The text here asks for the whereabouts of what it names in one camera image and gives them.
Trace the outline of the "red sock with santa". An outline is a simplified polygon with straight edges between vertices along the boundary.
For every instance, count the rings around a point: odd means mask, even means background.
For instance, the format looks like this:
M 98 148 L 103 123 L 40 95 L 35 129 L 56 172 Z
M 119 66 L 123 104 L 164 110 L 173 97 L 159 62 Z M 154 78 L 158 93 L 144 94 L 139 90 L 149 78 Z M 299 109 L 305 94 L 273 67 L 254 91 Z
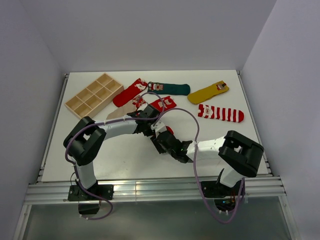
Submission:
M 174 134 L 173 130 L 169 126 L 166 126 L 166 130 L 169 131 L 172 135 Z

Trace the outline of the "wooden compartment tray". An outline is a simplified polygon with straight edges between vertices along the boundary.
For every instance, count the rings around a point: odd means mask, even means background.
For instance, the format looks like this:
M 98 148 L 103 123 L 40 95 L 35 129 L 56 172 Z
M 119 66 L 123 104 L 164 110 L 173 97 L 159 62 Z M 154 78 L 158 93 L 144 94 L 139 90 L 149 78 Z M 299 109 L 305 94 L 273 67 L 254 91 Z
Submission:
M 93 118 L 124 91 L 124 86 L 107 73 L 103 73 L 75 96 L 64 103 L 79 119 Z

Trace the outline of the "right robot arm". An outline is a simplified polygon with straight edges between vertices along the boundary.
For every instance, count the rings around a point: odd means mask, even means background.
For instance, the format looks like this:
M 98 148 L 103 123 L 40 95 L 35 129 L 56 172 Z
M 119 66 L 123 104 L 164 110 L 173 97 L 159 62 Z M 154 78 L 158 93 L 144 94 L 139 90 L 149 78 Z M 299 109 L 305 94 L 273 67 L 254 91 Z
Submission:
M 168 130 L 150 139 L 160 154 L 167 153 L 183 164 L 222 159 L 227 166 L 216 183 L 216 189 L 222 195 L 229 194 L 242 178 L 255 178 L 264 154 L 262 145 L 235 130 L 200 142 L 180 141 Z

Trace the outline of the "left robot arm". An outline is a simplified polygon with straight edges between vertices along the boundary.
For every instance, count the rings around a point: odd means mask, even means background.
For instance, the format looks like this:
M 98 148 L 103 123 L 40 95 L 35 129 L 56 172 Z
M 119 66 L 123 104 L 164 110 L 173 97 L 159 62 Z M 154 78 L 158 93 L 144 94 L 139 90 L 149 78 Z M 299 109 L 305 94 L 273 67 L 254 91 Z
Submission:
M 77 123 L 65 138 L 63 146 L 65 159 L 74 168 L 82 197 L 91 200 L 98 193 L 93 161 L 103 142 L 122 135 L 152 135 L 151 124 L 157 120 L 160 113 L 148 104 L 142 110 L 127 113 L 122 117 L 95 121 L 86 116 Z

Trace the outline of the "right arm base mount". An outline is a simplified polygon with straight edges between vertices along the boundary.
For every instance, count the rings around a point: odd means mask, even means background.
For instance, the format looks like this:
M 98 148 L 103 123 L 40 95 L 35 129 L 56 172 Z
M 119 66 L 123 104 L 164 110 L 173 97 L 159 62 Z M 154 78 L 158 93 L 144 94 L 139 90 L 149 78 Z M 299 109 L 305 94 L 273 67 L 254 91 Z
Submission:
M 213 199 L 216 208 L 222 212 L 232 212 L 236 207 L 236 197 L 238 196 L 241 180 L 233 187 L 228 187 L 217 181 L 201 181 L 201 190 L 204 197 Z

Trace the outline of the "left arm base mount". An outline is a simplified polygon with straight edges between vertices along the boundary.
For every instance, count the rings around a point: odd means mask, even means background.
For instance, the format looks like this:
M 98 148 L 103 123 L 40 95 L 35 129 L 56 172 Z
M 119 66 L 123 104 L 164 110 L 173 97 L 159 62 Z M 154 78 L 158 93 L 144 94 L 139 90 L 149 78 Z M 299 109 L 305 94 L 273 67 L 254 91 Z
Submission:
M 78 183 L 69 188 L 67 201 L 78 202 L 78 212 L 82 216 L 93 216 L 100 210 L 101 202 L 112 200 L 114 186 L 112 184 L 95 183 L 89 189 L 83 189 Z

